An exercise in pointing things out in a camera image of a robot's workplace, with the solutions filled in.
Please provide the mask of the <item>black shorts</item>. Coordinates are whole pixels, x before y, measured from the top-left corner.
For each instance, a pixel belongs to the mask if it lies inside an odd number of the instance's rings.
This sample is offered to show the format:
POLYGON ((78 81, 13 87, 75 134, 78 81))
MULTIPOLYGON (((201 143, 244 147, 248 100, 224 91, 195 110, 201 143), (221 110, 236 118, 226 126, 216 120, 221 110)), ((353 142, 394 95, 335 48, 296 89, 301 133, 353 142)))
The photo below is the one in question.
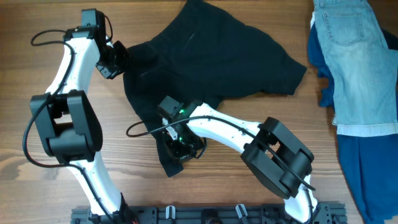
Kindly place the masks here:
POLYGON ((129 54, 124 91, 152 132, 168 176, 183 167, 158 132, 157 107, 166 96, 216 108, 226 98, 258 92, 293 95, 306 72, 271 36, 205 1, 187 1, 159 35, 130 47, 129 54))

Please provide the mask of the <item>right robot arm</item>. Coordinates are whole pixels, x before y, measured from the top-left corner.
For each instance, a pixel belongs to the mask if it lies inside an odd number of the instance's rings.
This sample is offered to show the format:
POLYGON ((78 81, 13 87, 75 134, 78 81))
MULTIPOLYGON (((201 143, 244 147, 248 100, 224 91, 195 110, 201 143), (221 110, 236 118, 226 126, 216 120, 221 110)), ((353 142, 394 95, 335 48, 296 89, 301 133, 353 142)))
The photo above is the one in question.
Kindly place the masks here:
POLYGON ((187 105, 166 96, 158 105, 165 147, 182 164, 200 158, 207 140, 239 152, 258 181, 284 200, 285 212, 300 223, 312 223, 318 205, 310 174, 314 155, 279 120, 263 123, 237 119, 201 101, 187 105))

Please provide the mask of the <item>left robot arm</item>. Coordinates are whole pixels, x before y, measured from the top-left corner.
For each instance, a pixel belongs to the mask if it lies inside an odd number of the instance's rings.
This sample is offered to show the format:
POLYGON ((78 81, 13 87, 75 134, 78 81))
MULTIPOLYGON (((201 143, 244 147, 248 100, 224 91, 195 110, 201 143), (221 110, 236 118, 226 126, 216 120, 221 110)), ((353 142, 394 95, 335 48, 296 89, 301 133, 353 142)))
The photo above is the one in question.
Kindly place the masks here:
POLYGON ((89 202, 86 223, 137 223, 122 193, 111 180, 100 150, 103 132, 88 100, 95 69, 105 79, 123 73, 130 55, 120 42, 112 43, 109 18, 97 9, 81 12, 81 25, 64 31, 64 55, 56 77, 43 95, 30 101, 32 118, 22 137, 25 157, 42 167, 27 149, 27 138, 36 126, 45 153, 55 157, 56 168, 66 167, 78 180, 89 202))

